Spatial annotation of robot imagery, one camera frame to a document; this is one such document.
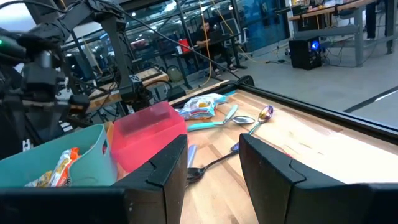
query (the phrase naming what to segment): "teal handle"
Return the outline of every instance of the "teal handle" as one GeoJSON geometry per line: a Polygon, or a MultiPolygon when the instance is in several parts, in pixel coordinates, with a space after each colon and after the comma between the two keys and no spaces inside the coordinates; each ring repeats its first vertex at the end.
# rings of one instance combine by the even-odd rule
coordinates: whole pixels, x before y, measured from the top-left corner
{"type": "Polygon", "coordinates": [[[196,130],[201,130],[201,129],[206,129],[206,128],[215,128],[216,126],[219,126],[219,124],[223,124],[222,122],[209,122],[209,123],[198,123],[198,124],[192,124],[187,127],[187,131],[196,131],[196,130]]]}

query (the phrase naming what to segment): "computer tower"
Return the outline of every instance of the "computer tower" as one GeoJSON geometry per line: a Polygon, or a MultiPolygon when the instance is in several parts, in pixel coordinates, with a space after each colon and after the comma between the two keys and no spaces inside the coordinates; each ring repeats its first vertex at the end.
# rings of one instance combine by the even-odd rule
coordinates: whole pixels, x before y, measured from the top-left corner
{"type": "Polygon", "coordinates": [[[311,70],[322,65],[319,37],[290,40],[289,49],[294,68],[311,70]]]}

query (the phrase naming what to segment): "wooden tabletop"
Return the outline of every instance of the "wooden tabletop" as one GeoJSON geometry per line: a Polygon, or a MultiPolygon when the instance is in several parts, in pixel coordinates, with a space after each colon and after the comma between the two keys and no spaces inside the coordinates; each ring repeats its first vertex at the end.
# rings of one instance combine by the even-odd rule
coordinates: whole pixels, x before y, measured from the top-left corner
{"type": "MultiPolygon", "coordinates": [[[[344,0],[344,4],[341,6],[338,6],[337,11],[341,11],[344,9],[359,8],[361,6],[365,6],[365,5],[375,2],[375,1],[377,1],[377,0],[344,0]]],[[[326,13],[332,13],[332,12],[335,12],[334,7],[328,7],[325,9],[314,9],[310,12],[303,13],[301,16],[292,16],[289,18],[289,21],[294,21],[294,20],[301,19],[301,18],[316,16],[316,15],[321,15],[321,14],[326,14],[326,13]]]]}
{"type": "MultiPolygon", "coordinates": [[[[140,79],[144,79],[145,77],[151,76],[151,75],[156,74],[156,73],[158,73],[158,70],[156,70],[156,69],[154,69],[154,68],[150,68],[150,69],[145,70],[145,71],[143,71],[143,72],[137,73],[136,75],[137,75],[140,79]]],[[[160,75],[158,75],[158,76],[156,76],[156,77],[153,77],[153,78],[150,78],[150,79],[148,79],[148,80],[142,81],[142,84],[145,86],[145,85],[147,85],[147,84],[149,84],[149,83],[152,83],[152,82],[154,82],[154,81],[159,81],[159,80],[168,81],[168,80],[169,80],[169,76],[168,76],[166,73],[162,72],[162,74],[160,74],[160,75]]],[[[106,85],[101,86],[101,88],[103,88],[103,89],[105,89],[105,90],[111,90],[111,89],[113,89],[113,88],[115,88],[115,87],[117,88],[117,85],[116,85],[115,83],[108,83],[108,84],[106,84],[106,85]]],[[[90,95],[90,97],[99,95],[99,94],[101,94],[101,93],[102,93],[101,90],[95,90],[95,91],[90,95]]],[[[106,105],[109,105],[109,104],[117,103],[117,102],[119,102],[119,101],[121,101],[121,100],[122,100],[122,99],[121,99],[121,97],[120,97],[119,91],[114,91],[114,92],[110,93],[109,96],[108,96],[108,95],[105,95],[105,96],[102,96],[102,97],[97,98],[97,99],[95,99],[95,100],[91,100],[91,101],[90,101],[90,106],[89,106],[89,108],[88,108],[88,111],[96,110],[96,109],[98,109],[102,104],[104,104],[104,105],[106,106],[106,105]]]]}
{"type": "MultiPolygon", "coordinates": [[[[255,119],[265,105],[274,106],[272,119],[253,136],[330,177],[347,184],[398,182],[398,146],[245,91],[229,96],[229,103],[219,105],[211,120],[187,121],[187,125],[222,121],[232,105],[238,105],[235,116],[255,119]]],[[[230,153],[239,135],[252,126],[231,121],[220,128],[189,133],[189,145],[198,146],[193,167],[203,167],[230,153]]],[[[239,156],[208,169],[201,181],[186,190],[181,223],[258,223],[239,156]]]]}

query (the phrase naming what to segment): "ceiling light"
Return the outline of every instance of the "ceiling light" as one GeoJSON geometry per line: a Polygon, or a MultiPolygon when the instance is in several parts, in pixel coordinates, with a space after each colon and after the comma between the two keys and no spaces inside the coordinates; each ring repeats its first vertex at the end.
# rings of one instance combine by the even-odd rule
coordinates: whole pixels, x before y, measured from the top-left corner
{"type": "Polygon", "coordinates": [[[171,2],[170,4],[166,5],[166,8],[164,9],[165,12],[174,10],[174,8],[176,7],[177,3],[175,1],[171,2]]]}

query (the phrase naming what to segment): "plastic bin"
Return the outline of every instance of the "plastic bin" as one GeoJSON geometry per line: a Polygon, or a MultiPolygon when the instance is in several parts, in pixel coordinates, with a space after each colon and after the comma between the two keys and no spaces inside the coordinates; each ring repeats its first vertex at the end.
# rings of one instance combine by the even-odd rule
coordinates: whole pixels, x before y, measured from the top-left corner
{"type": "Polygon", "coordinates": [[[109,186],[117,170],[103,124],[67,134],[0,161],[0,187],[23,187],[54,170],[64,150],[79,147],[81,154],[69,168],[72,186],[109,186]]]}
{"type": "Polygon", "coordinates": [[[184,119],[163,101],[114,123],[111,153],[130,173],[147,162],[178,135],[186,134],[184,119]]]}

